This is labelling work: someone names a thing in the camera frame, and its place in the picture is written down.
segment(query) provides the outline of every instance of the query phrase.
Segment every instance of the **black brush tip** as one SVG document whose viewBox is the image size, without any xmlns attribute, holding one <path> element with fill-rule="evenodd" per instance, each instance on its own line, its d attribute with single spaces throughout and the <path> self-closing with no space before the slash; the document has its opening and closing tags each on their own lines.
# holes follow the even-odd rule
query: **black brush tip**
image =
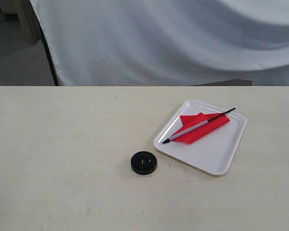
<svg viewBox="0 0 289 231">
<path fill-rule="evenodd" d="M 165 141 L 163 141 L 163 143 L 169 143 L 170 139 L 166 139 Z"/>
</svg>

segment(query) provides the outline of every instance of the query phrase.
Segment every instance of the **red cloth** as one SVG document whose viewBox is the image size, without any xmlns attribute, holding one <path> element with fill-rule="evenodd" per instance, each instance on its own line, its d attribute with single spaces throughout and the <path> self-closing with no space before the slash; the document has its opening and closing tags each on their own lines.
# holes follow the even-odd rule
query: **red cloth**
<svg viewBox="0 0 289 231">
<path fill-rule="evenodd" d="M 190 128 L 191 126 L 194 126 L 198 123 L 201 123 L 202 121 L 211 119 L 217 115 L 219 115 L 220 113 L 216 113 L 216 114 L 203 114 L 203 113 L 199 113 L 198 115 L 182 115 L 180 116 L 180 119 L 182 121 L 183 127 L 180 128 L 176 133 L 181 132 L 185 129 Z M 215 129 L 219 128 L 220 126 L 228 123 L 230 121 L 230 119 L 226 116 L 223 115 L 193 131 L 188 132 L 187 134 L 184 134 L 176 139 L 174 139 L 173 141 L 179 141 L 179 142 L 185 142 L 185 143 L 193 143 L 196 140 L 200 139 L 201 137 L 209 134 L 210 132 L 214 131 Z"/>
</svg>

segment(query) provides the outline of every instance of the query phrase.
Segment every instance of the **white backdrop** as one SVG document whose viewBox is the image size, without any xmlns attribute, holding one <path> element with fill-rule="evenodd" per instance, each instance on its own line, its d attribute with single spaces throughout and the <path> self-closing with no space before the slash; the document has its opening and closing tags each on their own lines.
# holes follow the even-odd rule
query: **white backdrop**
<svg viewBox="0 0 289 231">
<path fill-rule="evenodd" d="M 289 85 L 289 0 L 31 0 L 64 85 Z"/>
</svg>

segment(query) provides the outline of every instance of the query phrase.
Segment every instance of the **black lid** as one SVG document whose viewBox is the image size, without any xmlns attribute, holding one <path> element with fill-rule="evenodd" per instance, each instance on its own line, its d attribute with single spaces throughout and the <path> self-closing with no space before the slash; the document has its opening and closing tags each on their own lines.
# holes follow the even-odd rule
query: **black lid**
<svg viewBox="0 0 289 231">
<path fill-rule="evenodd" d="M 146 151 L 134 154 L 131 158 L 131 168 L 139 175 L 148 175 L 156 169 L 158 161 L 156 157 Z"/>
</svg>

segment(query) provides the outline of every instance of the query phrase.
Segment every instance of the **gray floor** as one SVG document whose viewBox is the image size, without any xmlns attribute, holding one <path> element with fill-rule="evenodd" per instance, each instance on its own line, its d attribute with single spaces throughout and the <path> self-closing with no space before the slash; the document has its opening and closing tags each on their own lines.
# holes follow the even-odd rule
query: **gray floor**
<svg viewBox="0 0 289 231">
<path fill-rule="evenodd" d="M 54 85 L 41 41 L 34 46 L 27 43 L 17 15 L 0 23 L 0 85 Z"/>
</svg>

